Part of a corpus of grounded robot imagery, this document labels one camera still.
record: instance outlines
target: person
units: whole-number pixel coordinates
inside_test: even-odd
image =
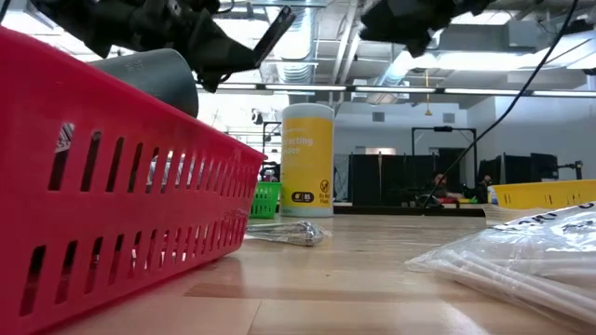
[[[488,187],[493,184],[493,178],[490,175],[480,176],[478,186],[476,187],[476,198],[479,204],[488,203]]]
[[[451,198],[460,200],[464,197],[462,194],[449,192],[449,190],[447,190],[447,176],[443,178],[443,174],[441,172],[434,172],[432,175],[432,186],[435,187],[435,185],[439,185],[435,190],[435,196],[438,198]]]

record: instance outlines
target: wall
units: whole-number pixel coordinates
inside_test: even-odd
[[[512,98],[495,98],[496,115]],[[507,154],[555,154],[559,164],[584,162],[584,178],[596,179],[596,100],[522,98],[494,131],[494,145]],[[561,180],[576,177],[570,168],[560,170]]]
[[[436,127],[443,124],[443,114],[455,114],[455,123],[449,126],[465,127],[467,125],[466,110],[460,110],[456,103],[431,103],[431,116],[425,115],[427,105],[410,103],[370,105],[363,102],[344,102],[337,111],[335,128],[411,128]],[[384,112],[385,122],[373,122],[373,112]]]
[[[430,148],[464,148],[468,145],[458,132],[417,131],[416,138],[416,154],[429,154]],[[412,154],[412,132],[409,128],[335,129],[333,148],[336,154],[354,153],[357,146],[395,148],[398,154]]]
[[[431,103],[432,115],[425,115],[426,111],[424,103],[373,106],[344,102],[335,118],[334,151],[351,154],[356,152],[357,146],[363,146],[395,148],[398,154],[412,154],[412,127],[467,127],[467,111],[460,110],[457,104]],[[373,122],[373,112],[385,112],[385,122]],[[455,123],[445,125],[443,113],[454,113]],[[431,148],[466,148],[472,136],[469,132],[463,134],[418,130],[415,133],[416,154],[430,154]]]
[[[477,135],[486,130],[496,119],[496,105],[495,98],[488,98],[480,103],[474,105],[467,110],[467,126],[476,128]],[[478,150],[478,164],[483,159],[490,160],[497,157],[502,152],[496,148],[495,132],[491,131],[480,140],[477,144]],[[467,184],[475,185],[474,181],[474,156],[469,154],[466,157],[466,172],[467,172]]]

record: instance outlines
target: ceiling light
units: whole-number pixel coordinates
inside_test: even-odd
[[[575,63],[567,66],[567,69],[571,70],[583,70],[596,68],[596,53],[593,53],[583,60],[578,60]]]
[[[596,98],[596,91],[534,91],[534,97],[573,97],[573,98]]]
[[[265,85],[266,89],[297,91],[345,91],[345,86],[337,85]]]
[[[254,84],[220,84],[217,86],[218,89],[256,89],[257,86]]]
[[[446,94],[470,94],[470,95],[510,95],[520,93],[517,89],[482,89],[482,88],[445,88]]]
[[[367,93],[434,93],[432,87],[356,87],[357,92]]]

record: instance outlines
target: wooden tabletop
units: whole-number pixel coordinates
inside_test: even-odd
[[[55,334],[570,334],[529,310],[404,269],[410,258],[483,229],[483,219],[313,221],[333,238],[314,248],[246,240],[228,257]]]

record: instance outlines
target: clear plastic bag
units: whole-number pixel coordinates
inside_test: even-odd
[[[315,223],[298,221],[249,225],[246,235],[266,241],[313,247],[325,238],[331,237],[332,233]]]
[[[596,331],[596,203],[496,225],[406,265]]]

